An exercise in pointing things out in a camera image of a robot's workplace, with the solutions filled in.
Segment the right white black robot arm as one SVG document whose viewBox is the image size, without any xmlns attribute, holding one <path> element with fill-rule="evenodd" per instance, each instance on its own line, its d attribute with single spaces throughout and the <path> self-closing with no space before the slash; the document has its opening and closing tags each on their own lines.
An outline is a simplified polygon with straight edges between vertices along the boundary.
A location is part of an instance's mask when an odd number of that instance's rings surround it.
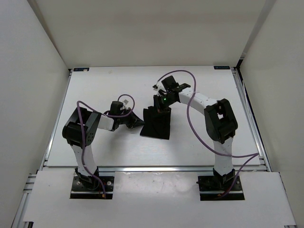
<svg viewBox="0 0 304 228">
<path fill-rule="evenodd" d="M 227 99 L 209 98 L 196 92 L 186 83 L 180 85 L 173 76 L 165 78 L 161 83 L 162 86 L 153 86 L 157 91 L 153 97 L 157 111 L 163 111 L 176 102 L 187 105 L 186 115 L 192 130 L 194 127 L 190 122 L 190 108 L 203 114 L 207 134 L 214 144 L 214 147 L 211 148 L 204 143 L 206 148 L 215 154 L 213 184 L 219 190 L 226 189 L 235 177 L 235 169 L 232 164 L 232 143 L 238 128 L 230 102 Z"/>
</svg>

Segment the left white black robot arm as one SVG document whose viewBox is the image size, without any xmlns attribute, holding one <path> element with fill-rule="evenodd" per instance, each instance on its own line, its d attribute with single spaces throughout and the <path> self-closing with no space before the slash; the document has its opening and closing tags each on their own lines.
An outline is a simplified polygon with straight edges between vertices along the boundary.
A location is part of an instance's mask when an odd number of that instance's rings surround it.
<svg viewBox="0 0 304 228">
<path fill-rule="evenodd" d="M 120 125 L 133 129 L 143 126 L 144 121 L 120 101 L 113 101 L 110 110 L 105 113 L 90 111 L 77 104 L 62 130 L 63 138 L 74 151 L 79 181 L 89 190 L 102 186 L 91 147 L 96 131 L 100 129 L 113 132 Z"/>
</svg>

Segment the black skirt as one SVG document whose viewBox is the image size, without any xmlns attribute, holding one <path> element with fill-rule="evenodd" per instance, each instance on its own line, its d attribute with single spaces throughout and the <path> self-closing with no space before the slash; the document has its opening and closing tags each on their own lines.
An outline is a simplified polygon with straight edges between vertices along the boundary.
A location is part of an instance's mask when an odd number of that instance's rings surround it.
<svg viewBox="0 0 304 228">
<path fill-rule="evenodd" d="M 144 126 L 140 132 L 140 136 L 170 139 L 171 128 L 171 108 L 159 110 L 154 106 L 143 109 Z"/>
</svg>

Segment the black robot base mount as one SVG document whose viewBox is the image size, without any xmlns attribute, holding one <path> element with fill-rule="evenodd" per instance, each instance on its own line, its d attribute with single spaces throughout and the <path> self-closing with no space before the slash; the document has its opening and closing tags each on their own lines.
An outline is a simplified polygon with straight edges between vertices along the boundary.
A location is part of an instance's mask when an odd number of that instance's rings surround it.
<svg viewBox="0 0 304 228">
<path fill-rule="evenodd" d="M 95 180 L 94 184 L 83 184 L 78 176 L 73 177 L 70 198 L 71 199 L 90 199 L 90 200 L 111 200 L 114 191 L 114 176 L 102 176 L 105 193 L 99 181 Z"/>
</svg>

